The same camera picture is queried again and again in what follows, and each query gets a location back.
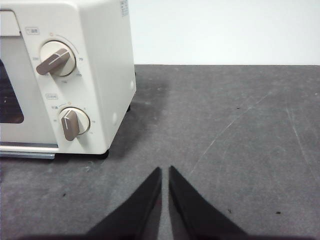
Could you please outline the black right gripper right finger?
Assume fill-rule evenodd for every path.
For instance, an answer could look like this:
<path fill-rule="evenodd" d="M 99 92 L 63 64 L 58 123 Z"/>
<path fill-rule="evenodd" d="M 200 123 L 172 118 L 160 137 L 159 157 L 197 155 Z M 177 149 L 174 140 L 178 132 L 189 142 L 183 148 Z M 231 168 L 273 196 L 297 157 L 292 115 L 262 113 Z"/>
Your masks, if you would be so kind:
<path fill-rule="evenodd" d="M 191 240 L 248 240 L 250 236 L 227 218 L 183 177 L 169 167 L 169 194 Z"/>

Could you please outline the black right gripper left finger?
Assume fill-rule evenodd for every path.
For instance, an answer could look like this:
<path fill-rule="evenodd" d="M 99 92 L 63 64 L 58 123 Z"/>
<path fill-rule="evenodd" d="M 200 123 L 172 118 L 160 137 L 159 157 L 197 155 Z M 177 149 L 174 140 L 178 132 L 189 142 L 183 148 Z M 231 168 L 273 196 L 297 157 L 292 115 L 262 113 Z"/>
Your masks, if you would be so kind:
<path fill-rule="evenodd" d="M 91 228 L 90 240 L 156 240 L 162 210 L 162 170 L 156 167 L 133 194 Z"/>

